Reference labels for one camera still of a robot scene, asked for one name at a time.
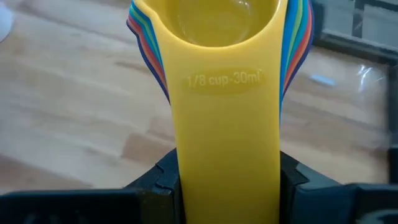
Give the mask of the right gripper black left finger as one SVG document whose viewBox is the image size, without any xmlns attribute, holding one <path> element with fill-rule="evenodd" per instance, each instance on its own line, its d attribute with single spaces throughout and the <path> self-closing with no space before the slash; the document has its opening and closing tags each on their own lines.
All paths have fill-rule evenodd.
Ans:
<svg viewBox="0 0 398 224">
<path fill-rule="evenodd" d="M 139 224 L 186 224 L 175 149 L 125 189 L 135 192 Z"/>
</svg>

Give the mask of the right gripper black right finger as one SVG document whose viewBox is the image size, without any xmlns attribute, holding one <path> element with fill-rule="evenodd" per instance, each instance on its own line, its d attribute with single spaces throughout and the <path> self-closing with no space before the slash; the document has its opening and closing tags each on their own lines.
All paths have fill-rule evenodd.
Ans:
<svg viewBox="0 0 398 224">
<path fill-rule="evenodd" d="M 340 183 L 280 154 L 280 224 L 345 224 Z"/>
</svg>

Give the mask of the yellow measuring cup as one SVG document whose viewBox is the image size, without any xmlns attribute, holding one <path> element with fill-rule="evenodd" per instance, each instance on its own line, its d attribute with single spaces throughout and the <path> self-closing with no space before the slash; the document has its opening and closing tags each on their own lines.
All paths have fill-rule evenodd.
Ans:
<svg viewBox="0 0 398 224">
<path fill-rule="evenodd" d="M 287 0 L 134 0 L 152 24 L 186 224 L 279 224 Z"/>
</svg>

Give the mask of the white plant pot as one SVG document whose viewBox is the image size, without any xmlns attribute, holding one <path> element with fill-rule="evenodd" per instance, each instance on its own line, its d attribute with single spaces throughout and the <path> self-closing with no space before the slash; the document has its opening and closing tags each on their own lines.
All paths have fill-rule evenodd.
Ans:
<svg viewBox="0 0 398 224">
<path fill-rule="evenodd" d="M 0 1 L 0 43 L 5 40 L 12 29 L 13 12 Z"/>
</svg>

